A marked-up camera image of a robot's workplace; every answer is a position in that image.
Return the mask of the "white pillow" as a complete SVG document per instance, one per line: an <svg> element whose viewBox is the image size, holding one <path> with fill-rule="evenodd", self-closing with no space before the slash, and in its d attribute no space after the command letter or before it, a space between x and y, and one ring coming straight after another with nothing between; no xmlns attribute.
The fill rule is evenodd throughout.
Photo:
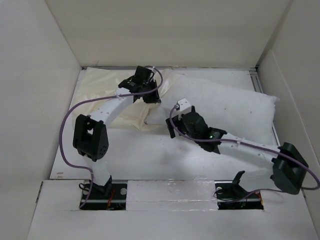
<svg viewBox="0 0 320 240"><path fill-rule="evenodd" d="M145 123L168 124L171 109L181 99L187 99L209 127L255 143L273 143L277 97L201 78L178 78L161 97L161 104L149 111Z"/></svg>

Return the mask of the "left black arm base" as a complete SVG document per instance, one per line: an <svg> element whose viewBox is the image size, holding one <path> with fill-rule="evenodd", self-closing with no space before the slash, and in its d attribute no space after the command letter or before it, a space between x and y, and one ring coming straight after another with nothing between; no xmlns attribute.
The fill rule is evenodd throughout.
<svg viewBox="0 0 320 240"><path fill-rule="evenodd" d="M79 188L82 190L80 209L84 211L122 211L126 209L127 199L127 181L115 181L112 183L112 190L108 196L103 196L101 192L92 189L88 200L85 202L90 184L89 182L80 183Z"/></svg>

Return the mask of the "cream pillowcase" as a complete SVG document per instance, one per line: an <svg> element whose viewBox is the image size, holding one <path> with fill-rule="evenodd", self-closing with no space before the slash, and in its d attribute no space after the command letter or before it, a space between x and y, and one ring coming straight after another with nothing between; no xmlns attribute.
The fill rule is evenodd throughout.
<svg viewBox="0 0 320 240"><path fill-rule="evenodd" d="M107 70L88 67L82 80L78 81L77 90L73 95L71 106L85 100L101 97L114 96L118 85L125 79L128 79L135 73L133 70ZM171 69L160 70L163 76L163 84L158 89L161 101L166 92L182 75L175 73ZM72 128L75 127L75 121L78 115L88 115L97 110L106 100L90 102L77 107L72 111L68 119L72 119ZM160 124L146 124L146 118L150 110L157 108L159 104L146 104L140 98L135 103L127 107L111 123L111 128L135 127L140 131L153 131L161 127Z"/></svg>

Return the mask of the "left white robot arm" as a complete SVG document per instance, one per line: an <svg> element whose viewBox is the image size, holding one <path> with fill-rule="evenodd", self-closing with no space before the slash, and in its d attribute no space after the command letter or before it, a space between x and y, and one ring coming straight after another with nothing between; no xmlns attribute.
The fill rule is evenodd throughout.
<svg viewBox="0 0 320 240"><path fill-rule="evenodd" d="M109 148L107 128L130 105L138 99L146 104L161 102L154 71L138 66L135 73L119 83L115 98L107 100L89 115L80 114L75 120L73 147L88 160L94 177L90 182L95 194L107 198L112 190L112 177L107 170L103 157Z"/></svg>

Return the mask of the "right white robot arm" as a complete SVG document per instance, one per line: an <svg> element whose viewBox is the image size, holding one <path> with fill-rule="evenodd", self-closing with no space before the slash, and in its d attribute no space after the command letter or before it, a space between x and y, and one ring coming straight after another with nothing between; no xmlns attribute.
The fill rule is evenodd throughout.
<svg viewBox="0 0 320 240"><path fill-rule="evenodd" d="M229 156L258 167L256 171L233 171L235 176L227 190L237 197L260 190L297 195L302 189L309 167L293 144L263 145L209 127L192 105L175 105L165 122L171 138L179 134L206 152Z"/></svg>

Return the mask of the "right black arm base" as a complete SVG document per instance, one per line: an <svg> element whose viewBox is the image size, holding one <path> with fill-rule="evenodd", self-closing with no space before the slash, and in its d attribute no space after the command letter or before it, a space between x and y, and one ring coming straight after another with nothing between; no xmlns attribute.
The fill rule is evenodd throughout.
<svg viewBox="0 0 320 240"><path fill-rule="evenodd" d="M233 180L218 180L214 182L215 191L213 197L217 199L218 210L263 210L263 201L259 192L249 194L240 186L242 175L245 171L239 171Z"/></svg>

